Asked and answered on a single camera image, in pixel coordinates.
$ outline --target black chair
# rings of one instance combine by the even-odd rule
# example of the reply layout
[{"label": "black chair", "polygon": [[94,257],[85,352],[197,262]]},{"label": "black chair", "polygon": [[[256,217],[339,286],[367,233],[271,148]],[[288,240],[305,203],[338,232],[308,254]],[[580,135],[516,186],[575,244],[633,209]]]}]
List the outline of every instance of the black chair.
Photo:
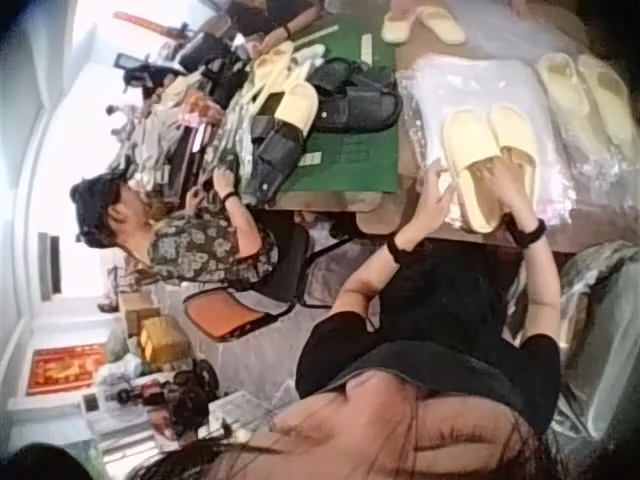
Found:
[{"label": "black chair", "polygon": [[280,258],[274,270],[248,290],[287,306],[276,314],[261,312],[242,303],[226,288],[189,295],[183,300],[187,318],[216,342],[236,340],[271,325],[298,304],[307,308],[330,308],[330,305],[310,305],[304,301],[308,271],[318,258],[351,241],[345,238],[308,255],[309,232],[293,221],[292,212],[256,211],[254,215],[273,234]]}]

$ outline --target green cutting mat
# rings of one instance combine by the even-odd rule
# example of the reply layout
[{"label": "green cutting mat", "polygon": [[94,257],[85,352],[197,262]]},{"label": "green cutting mat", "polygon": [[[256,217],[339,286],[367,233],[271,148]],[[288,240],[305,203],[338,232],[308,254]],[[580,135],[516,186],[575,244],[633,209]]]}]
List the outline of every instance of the green cutting mat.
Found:
[{"label": "green cutting mat", "polygon": [[[380,26],[353,15],[331,15],[305,30],[301,37],[334,25],[339,26],[337,31],[300,48],[322,43],[327,47],[326,58],[360,60],[362,36],[371,34],[373,65],[395,70],[394,48],[380,38]],[[395,192],[398,188],[397,126],[381,133],[364,135],[312,133],[306,151],[307,156],[284,185],[283,191]]]}]

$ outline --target red poster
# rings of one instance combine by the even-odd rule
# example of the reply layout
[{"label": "red poster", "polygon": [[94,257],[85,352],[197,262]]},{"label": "red poster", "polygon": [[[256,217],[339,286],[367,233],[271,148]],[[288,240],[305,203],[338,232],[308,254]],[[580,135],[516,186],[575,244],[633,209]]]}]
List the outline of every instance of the red poster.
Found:
[{"label": "red poster", "polygon": [[93,375],[105,363],[102,344],[36,350],[31,360],[27,396],[89,388]]}]

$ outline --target black wristband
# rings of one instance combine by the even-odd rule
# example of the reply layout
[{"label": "black wristband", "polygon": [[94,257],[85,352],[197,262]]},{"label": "black wristband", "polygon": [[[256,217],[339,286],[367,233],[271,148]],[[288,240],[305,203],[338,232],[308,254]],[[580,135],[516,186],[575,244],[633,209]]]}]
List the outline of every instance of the black wristband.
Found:
[{"label": "black wristband", "polygon": [[229,200],[231,197],[237,197],[238,196],[238,192],[236,192],[235,190],[227,193],[224,197],[222,197],[220,199],[220,203],[222,203],[222,206],[224,206],[227,203],[227,200]]},{"label": "black wristband", "polygon": [[523,232],[520,230],[512,213],[506,213],[502,217],[502,221],[515,244],[522,250],[526,250],[529,246],[540,240],[547,231],[547,225],[540,219],[538,219],[538,226],[531,232]]},{"label": "black wristband", "polygon": [[396,265],[401,267],[418,262],[424,258],[425,253],[429,250],[429,244],[425,241],[420,242],[416,248],[408,252],[407,250],[400,250],[396,244],[396,234],[394,233],[387,240],[387,250],[391,254],[393,261]]}]

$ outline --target cardboard box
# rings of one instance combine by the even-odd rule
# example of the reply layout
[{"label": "cardboard box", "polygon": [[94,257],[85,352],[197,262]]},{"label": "cardboard box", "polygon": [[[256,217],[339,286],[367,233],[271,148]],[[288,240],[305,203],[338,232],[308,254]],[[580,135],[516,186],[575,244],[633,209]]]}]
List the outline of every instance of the cardboard box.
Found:
[{"label": "cardboard box", "polygon": [[189,337],[177,320],[169,316],[142,322],[140,348],[145,360],[157,367],[191,357]]},{"label": "cardboard box", "polygon": [[118,300],[120,314],[127,324],[130,337],[140,335],[140,324],[144,320],[160,316],[160,309],[153,304],[151,295],[146,292],[121,293]]}]

